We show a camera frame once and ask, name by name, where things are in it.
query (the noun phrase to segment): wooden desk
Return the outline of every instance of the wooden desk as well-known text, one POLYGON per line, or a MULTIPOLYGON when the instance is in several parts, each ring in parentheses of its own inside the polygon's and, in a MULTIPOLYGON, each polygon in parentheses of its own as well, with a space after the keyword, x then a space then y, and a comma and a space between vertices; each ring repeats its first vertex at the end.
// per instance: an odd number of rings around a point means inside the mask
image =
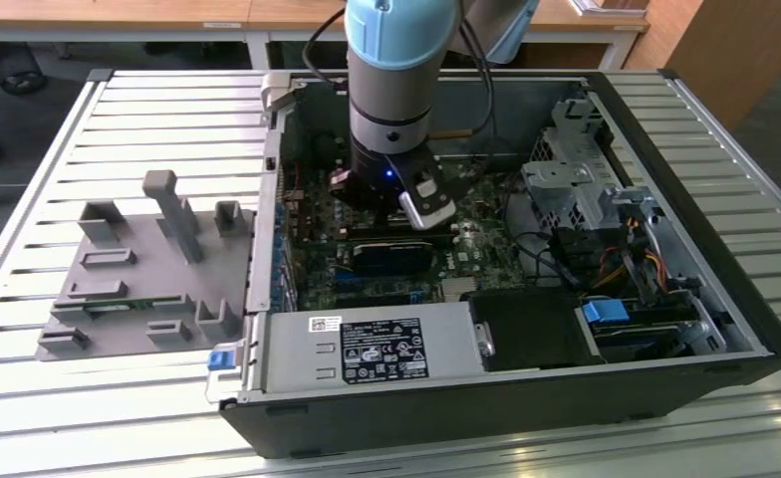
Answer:
POLYGON ((0 0, 0 41, 241 41, 250 2, 0 0))
MULTIPOLYGON (((253 67, 269 68, 269 42, 306 41, 341 6, 340 0, 252 0, 245 41, 253 67)), ((646 26, 637 18, 582 17, 566 0, 541 0, 524 43, 606 44, 600 67, 618 69, 646 26)), ((345 40, 342 21, 334 22, 320 40, 345 40)))

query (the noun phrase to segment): motherboard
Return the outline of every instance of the motherboard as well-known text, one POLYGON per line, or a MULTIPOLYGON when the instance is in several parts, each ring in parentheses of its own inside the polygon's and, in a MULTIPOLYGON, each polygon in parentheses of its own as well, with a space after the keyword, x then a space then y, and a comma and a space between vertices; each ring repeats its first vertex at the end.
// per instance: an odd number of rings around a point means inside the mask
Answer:
MULTIPOLYGON (((474 168, 469 158, 441 166, 448 176, 474 168)), ((328 171, 300 180, 282 198, 298 310, 457 302, 465 293, 525 285, 500 212, 505 177, 478 181, 454 221, 429 231, 412 230, 401 211, 377 226, 372 212, 334 199, 328 171)))

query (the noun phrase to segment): black cable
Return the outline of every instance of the black cable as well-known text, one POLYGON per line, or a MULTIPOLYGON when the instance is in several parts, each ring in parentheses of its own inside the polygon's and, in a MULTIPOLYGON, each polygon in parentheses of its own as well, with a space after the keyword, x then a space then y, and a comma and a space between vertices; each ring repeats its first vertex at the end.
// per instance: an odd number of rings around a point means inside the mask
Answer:
POLYGON ((565 271, 556 262, 541 257, 541 254, 544 254, 545 251, 548 251, 548 249, 544 249, 538 254, 536 254, 526 247, 524 247, 524 245, 518 241, 514 241, 514 245, 517 246, 518 251, 521 251, 524 254, 526 254, 536 262, 548 266, 550 268, 550 270, 557 274, 557 276, 560 276, 560 279, 562 279, 574 288, 577 288, 577 289, 580 288, 580 286, 581 286, 580 280, 568 271, 565 271))
POLYGON ((473 65, 476 66, 476 70, 480 73, 480 77, 482 77, 482 83, 485 84, 485 92, 488 96, 485 116, 482 117, 482 121, 480 122, 480 124, 473 128, 473 134, 476 134, 482 129, 485 129, 485 127, 489 124, 492 125, 492 127, 494 124, 494 90, 493 83, 490 81, 490 69, 488 67, 488 59, 485 58, 485 54, 480 53, 482 47, 476 32, 473 31, 473 27, 470 26, 470 22, 465 18, 462 0, 458 0, 458 12, 461 14, 458 35, 461 36, 461 41, 464 42, 465 48, 468 49, 468 53, 470 54, 470 58, 473 59, 473 65))
POLYGON ((328 77, 317 70, 317 68, 313 66, 313 63, 310 62, 310 50, 313 49, 313 44, 316 43, 317 38, 320 38, 320 35, 322 35, 322 32, 328 29, 330 24, 334 23, 340 17, 342 17, 345 12, 346 7, 342 7, 330 17, 328 17, 328 20, 325 20, 325 23, 320 25, 320 28, 316 29, 316 32, 313 32, 313 35, 310 35, 310 38, 308 39, 308 43, 305 43, 305 46, 301 49, 301 62, 305 64, 305 67, 308 67, 308 70, 310 70, 313 76, 322 80, 332 87, 336 86, 334 82, 328 79, 328 77))

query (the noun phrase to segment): barcode sticker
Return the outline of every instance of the barcode sticker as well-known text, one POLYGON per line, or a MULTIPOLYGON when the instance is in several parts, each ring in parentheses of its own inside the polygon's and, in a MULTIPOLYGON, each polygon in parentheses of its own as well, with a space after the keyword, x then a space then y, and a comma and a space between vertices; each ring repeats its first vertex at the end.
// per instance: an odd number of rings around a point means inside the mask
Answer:
POLYGON ((241 23, 204 22, 205 28, 242 28, 241 23))
POLYGON ((340 331, 340 316, 332 317, 312 317, 308 320, 309 332, 338 332, 340 331))

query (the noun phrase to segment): desk leg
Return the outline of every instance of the desk leg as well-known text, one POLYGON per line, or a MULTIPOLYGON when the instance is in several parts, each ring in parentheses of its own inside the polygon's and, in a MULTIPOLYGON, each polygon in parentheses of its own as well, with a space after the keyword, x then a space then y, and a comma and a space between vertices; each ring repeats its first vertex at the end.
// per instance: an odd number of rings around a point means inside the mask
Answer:
POLYGON ((269 70, 269 32, 245 32, 245 45, 248 57, 252 60, 253 70, 269 70))
POLYGON ((637 37, 638 34, 636 32, 622 32, 616 36, 600 60, 601 70, 620 70, 622 68, 626 55, 629 55, 629 50, 637 37))

